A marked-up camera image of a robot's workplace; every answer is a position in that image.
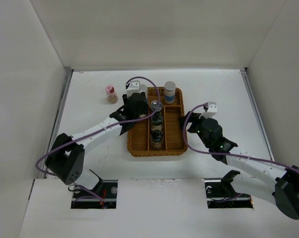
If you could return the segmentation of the blue label silver-cap jar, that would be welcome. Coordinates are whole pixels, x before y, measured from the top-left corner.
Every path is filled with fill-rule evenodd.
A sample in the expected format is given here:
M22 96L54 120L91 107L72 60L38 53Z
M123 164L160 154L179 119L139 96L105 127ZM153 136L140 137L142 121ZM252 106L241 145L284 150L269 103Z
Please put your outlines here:
M145 84L140 85L140 91L141 93L144 92L145 96L148 96L148 87Z

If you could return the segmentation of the black grinder spice bottle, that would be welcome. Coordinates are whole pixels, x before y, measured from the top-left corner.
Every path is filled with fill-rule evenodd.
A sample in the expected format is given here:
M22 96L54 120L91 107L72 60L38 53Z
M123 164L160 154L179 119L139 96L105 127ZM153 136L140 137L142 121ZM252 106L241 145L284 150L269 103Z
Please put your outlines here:
M164 117L163 117L162 113L161 112L156 112L150 118L150 129L151 129L151 131L155 131L155 130L162 131L163 121L164 121Z

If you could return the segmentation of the silver grinder spice bottle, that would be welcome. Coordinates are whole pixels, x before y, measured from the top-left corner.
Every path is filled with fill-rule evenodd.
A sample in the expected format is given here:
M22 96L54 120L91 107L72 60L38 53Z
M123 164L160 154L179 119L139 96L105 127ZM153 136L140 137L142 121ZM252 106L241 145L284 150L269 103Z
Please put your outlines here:
M156 113L161 113L163 109L163 104L162 102L158 101L158 100L153 100L150 104L150 110L151 112L156 112Z

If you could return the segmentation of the dark lid spice jar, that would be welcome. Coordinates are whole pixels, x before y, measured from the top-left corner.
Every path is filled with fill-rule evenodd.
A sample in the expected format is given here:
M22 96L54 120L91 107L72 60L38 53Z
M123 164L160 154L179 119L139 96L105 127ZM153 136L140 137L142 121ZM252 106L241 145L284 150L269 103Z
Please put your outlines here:
M153 150L161 150L163 148L164 135L160 130L154 130L150 134L150 146Z

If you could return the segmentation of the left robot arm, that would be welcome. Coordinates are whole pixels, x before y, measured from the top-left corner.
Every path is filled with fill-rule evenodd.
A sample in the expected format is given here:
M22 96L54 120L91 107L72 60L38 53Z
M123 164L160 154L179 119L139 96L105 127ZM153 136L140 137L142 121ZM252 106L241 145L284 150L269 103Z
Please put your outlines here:
M45 160L46 167L65 185L77 183L85 187L90 197L100 196L100 178L84 169L85 156L102 143L131 130L148 113L145 94L133 93L123 106L96 126L72 136L60 134Z

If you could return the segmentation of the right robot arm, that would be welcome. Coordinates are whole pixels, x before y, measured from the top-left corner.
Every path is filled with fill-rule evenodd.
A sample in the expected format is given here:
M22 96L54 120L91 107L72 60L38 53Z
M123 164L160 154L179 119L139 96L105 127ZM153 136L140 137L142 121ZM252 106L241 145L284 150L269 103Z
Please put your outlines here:
M178 118L182 133L196 134L216 161L234 167L221 179L226 196L253 195L274 204L287 217L299 219L299 167L252 157L223 136L218 121L188 112Z

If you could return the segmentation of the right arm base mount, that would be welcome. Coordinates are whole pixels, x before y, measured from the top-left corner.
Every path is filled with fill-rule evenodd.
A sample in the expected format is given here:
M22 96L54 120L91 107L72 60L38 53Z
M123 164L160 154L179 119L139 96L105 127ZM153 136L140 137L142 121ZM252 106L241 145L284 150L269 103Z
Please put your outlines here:
M231 170L222 178L204 180L207 206L209 209L253 208L251 196L237 193L231 182L240 172Z

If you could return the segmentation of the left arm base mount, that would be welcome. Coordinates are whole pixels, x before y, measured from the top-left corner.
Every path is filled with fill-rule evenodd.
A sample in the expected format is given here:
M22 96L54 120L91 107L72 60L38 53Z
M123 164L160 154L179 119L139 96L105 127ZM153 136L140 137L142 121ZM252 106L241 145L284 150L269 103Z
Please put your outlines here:
M81 181L88 187L71 184L68 191L72 192L72 209L115 209L118 193L117 180L103 180L92 170L81 174Z

